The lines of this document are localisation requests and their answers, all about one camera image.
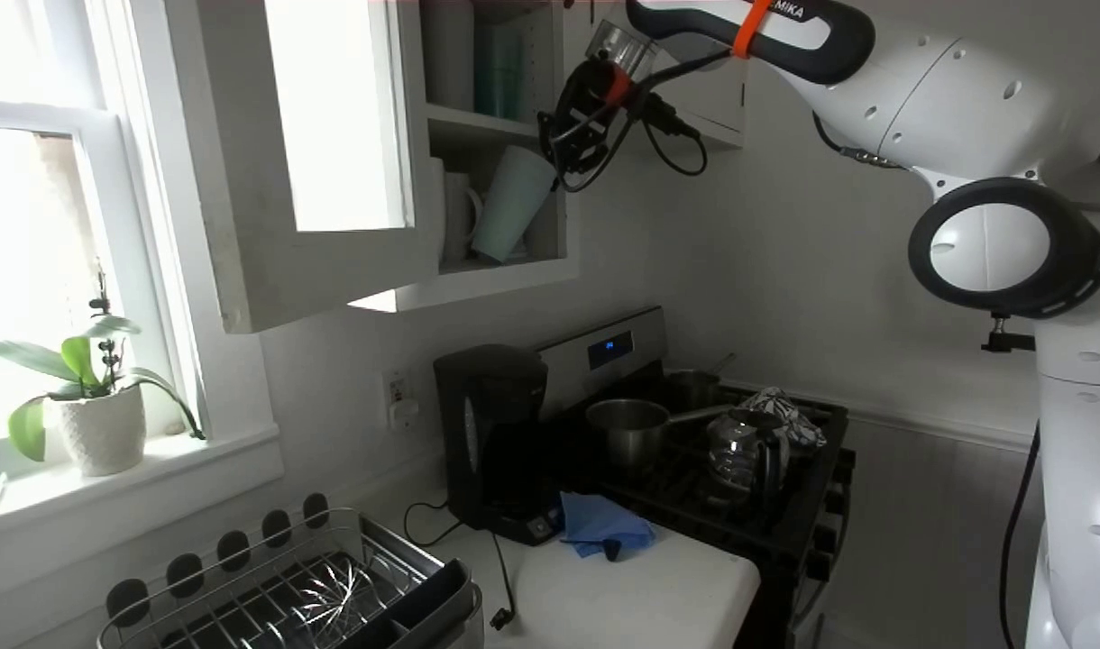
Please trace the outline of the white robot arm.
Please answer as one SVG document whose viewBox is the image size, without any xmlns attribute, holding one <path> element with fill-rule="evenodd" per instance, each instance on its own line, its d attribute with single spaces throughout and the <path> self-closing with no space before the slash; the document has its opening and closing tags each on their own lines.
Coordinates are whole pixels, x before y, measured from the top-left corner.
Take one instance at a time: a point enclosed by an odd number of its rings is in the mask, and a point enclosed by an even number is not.
<svg viewBox="0 0 1100 649">
<path fill-rule="evenodd" d="M 585 183 L 640 123 L 675 133 L 659 85 L 726 62 L 772 64 L 830 147 L 931 187 L 909 234 L 918 281 L 996 318 L 1056 318 L 1100 293 L 1100 229 L 1047 183 L 1064 96 L 1016 62 L 961 39 L 883 36 L 845 0 L 625 0 L 560 101 L 540 156 Z"/>
</svg>

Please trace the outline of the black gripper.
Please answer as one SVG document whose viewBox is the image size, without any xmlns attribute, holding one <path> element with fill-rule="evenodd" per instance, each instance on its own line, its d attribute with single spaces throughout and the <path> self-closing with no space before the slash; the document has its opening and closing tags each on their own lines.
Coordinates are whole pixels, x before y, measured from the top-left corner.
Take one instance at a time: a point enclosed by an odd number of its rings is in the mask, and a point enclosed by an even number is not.
<svg viewBox="0 0 1100 649">
<path fill-rule="evenodd" d="M 540 156 L 560 175 L 597 173 L 613 158 L 629 125 L 646 114 L 652 85 L 640 73 L 648 39 L 618 21 L 600 21 L 568 75 L 553 111 L 538 114 Z"/>
</svg>

